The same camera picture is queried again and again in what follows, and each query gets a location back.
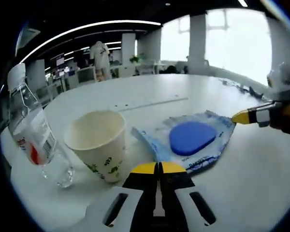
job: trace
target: blue sponge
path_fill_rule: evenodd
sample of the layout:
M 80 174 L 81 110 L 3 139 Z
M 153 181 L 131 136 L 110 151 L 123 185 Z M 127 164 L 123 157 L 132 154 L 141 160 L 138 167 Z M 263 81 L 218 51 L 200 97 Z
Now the blue sponge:
M 185 122 L 172 128 L 170 146 L 180 156 L 190 156 L 200 151 L 216 138 L 216 130 L 201 122 Z

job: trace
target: window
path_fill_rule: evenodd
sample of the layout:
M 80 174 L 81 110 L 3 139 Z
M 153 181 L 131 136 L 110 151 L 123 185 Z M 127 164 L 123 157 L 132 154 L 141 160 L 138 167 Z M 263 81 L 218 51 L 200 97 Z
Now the window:
M 175 19 L 161 29 L 161 60 L 186 61 L 189 55 L 190 16 Z
M 272 43 L 264 13 L 244 9 L 208 11 L 205 59 L 211 66 L 267 85 Z
M 134 55 L 137 56 L 137 40 L 134 42 Z

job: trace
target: paper cup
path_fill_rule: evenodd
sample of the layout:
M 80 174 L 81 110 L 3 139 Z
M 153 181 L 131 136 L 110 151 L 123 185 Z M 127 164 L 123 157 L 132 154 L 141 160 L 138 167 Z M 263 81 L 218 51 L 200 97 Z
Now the paper cup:
M 64 143 L 101 179 L 116 182 L 122 178 L 125 154 L 125 120 L 114 111 L 94 111 L 70 124 Z

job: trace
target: ceiling light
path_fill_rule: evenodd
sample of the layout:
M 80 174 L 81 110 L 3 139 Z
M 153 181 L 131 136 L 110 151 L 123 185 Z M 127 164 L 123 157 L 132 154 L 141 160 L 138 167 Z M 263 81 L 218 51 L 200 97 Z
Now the ceiling light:
M 121 47 L 112 47 L 112 48 L 109 48 L 108 50 L 116 50 L 116 49 L 121 49 Z
M 64 61 L 66 62 L 66 61 L 68 61 L 68 60 L 70 60 L 70 59 L 73 59 L 74 57 L 70 57 L 70 58 L 67 58 L 67 59 L 65 59 Z
M 125 29 L 125 30 L 105 30 L 104 33 L 107 33 L 107 32 L 118 32 L 118 31 L 134 31 L 132 29 Z
M 28 55 L 26 55 L 21 61 L 20 63 L 24 62 L 29 56 L 31 56 L 33 53 L 35 53 L 37 50 L 39 50 L 41 47 L 45 46 L 46 44 L 52 42 L 55 39 L 58 39 L 61 36 L 64 36 L 66 34 L 69 34 L 71 32 L 80 30 L 80 29 L 84 29 L 84 28 L 89 28 L 89 27 L 93 27 L 93 26 L 98 26 L 98 25 L 105 25 L 105 24 L 114 24 L 114 23 L 141 23 L 141 24 L 151 24 L 151 25 L 157 25 L 160 26 L 161 23 L 157 23 L 157 22 L 150 22 L 150 21 L 142 21 L 142 20 L 112 20 L 112 21 L 104 21 L 104 22 L 98 22 L 98 23 L 91 23 L 91 24 L 87 24 L 87 25 L 83 25 L 71 30 L 68 30 L 64 33 L 61 33 L 59 35 L 56 35 L 55 37 L 45 41 L 44 43 L 42 43 L 41 45 L 37 46 L 36 48 L 34 48 L 31 52 L 29 52 Z
M 244 0 L 238 0 L 243 7 L 247 7 L 247 4 Z
M 4 85 L 1 87 L 0 92 L 3 90 Z
M 66 53 L 66 54 L 64 54 L 64 55 L 67 56 L 67 55 L 72 54 L 72 53 L 73 53 L 73 51 L 68 52 L 68 53 Z
M 51 49 L 53 49 L 53 48 L 55 48 L 55 47 L 58 47 L 58 46 L 60 46 L 60 45 L 62 45 L 62 44 L 65 44 L 65 43 L 67 43 L 67 42 L 70 42 L 70 41 L 72 41 L 72 40 L 73 40 L 73 39 L 70 39 L 70 40 L 64 41 L 64 42 L 62 42 L 62 43 L 56 44 L 55 46 L 53 46 L 53 47 L 47 49 L 46 51 L 42 52 L 41 54 L 39 54 L 38 57 L 42 56 L 44 53 L 48 52 L 49 50 L 51 50 Z
M 121 41 L 118 41 L 118 42 L 110 42 L 110 43 L 105 43 L 105 45 L 110 45 L 110 44 L 121 44 Z
M 77 37 L 75 37 L 75 39 L 82 38 L 82 37 L 89 36 L 89 35 L 102 34 L 102 33 L 103 33 L 103 31 L 99 31 L 99 32 L 90 33 L 90 34 L 87 34 L 87 35 L 77 36 Z

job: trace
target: white table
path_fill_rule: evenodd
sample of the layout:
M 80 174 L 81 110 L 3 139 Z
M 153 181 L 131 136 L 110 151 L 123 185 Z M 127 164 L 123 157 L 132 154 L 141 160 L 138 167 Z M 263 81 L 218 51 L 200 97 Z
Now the white table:
M 137 108 L 140 105 L 182 99 Z M 46 108 L 49 124 L 62 141 L 63 128 L 81 115 L 101 109 L 124 110 L 127 121 L 127 171 L 152 161 L 143 144 L 130 135 L 132 126 L 158 123 L 169 116 L 211 110 L 232 116 L 257 105 L 235 87 L 213 77 L 164 74 L 119 78 L 61 93 Z M 24 206 L 47 231 L 81 219 L 87 205 L 111 187 L 98 179 L 65 147 L 75 165 L 74 185 L 59 189 L 31 165 L 7 130 L 3 153 L 12 166 L 11 181 Z M 290 207 L 290 135 L 270 127 L 237 125 L 224 154 L 210 170 L 193 178 L 217 219 L 268 231 Z

